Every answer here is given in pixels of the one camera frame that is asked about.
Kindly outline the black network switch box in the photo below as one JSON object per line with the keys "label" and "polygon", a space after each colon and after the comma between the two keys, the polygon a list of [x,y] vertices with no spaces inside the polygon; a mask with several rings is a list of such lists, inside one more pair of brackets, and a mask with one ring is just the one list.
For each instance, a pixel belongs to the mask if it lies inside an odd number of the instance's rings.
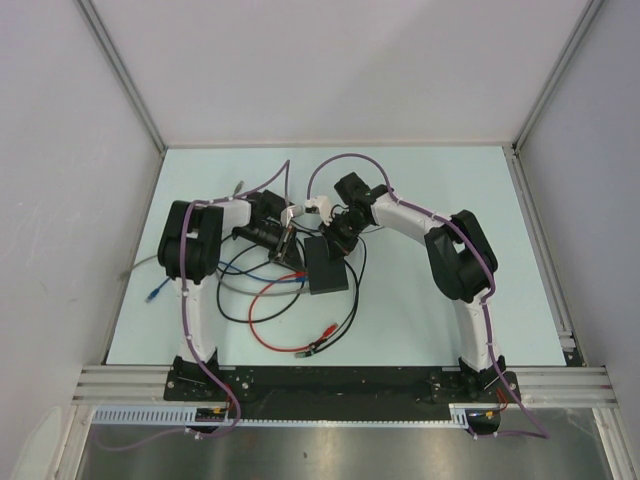
{"label": "black network switch box", "polygon": [[335,293],[349,288],[344,260],[330,255],[323,237],[306,238],[304,250],[311,295]]}

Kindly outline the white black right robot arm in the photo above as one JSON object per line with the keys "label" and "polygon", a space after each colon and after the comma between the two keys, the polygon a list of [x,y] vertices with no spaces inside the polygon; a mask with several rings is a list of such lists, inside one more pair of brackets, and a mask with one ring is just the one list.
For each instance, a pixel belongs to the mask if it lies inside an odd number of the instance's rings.
{"label": "white black right robot arm", "polygon": [[484,401],[496,389],[505,360],[495,346],[489,299],[495,293],[497,258],[476,216],[462,210],[452,216],[430,212],[397,197],[386,185],[369,187],[356,173],[334,189],[345,209],[321,209],[320,231],[329,252],[344,257],[369,226],[399,232],[426,248],[433,280],[456,311],[461,337],[461,388],[473,401]]}

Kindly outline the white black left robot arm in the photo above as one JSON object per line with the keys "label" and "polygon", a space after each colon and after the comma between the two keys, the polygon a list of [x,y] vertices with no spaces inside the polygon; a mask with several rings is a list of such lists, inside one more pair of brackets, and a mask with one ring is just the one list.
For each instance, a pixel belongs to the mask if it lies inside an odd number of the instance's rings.
{"label": "white black left robot arm", "polygon": [[296,273],[304,270],[295,229],[281,224],[288,206],[269,191],[218,203],[176,200],[171,204],[157,250],[159,265],[185,299],[185,336],[178,357],[211,361],[217,355],[213,325],[205,319],[204,285],[219,265],[223,238],[243,238],[268,251],[268,260]]}

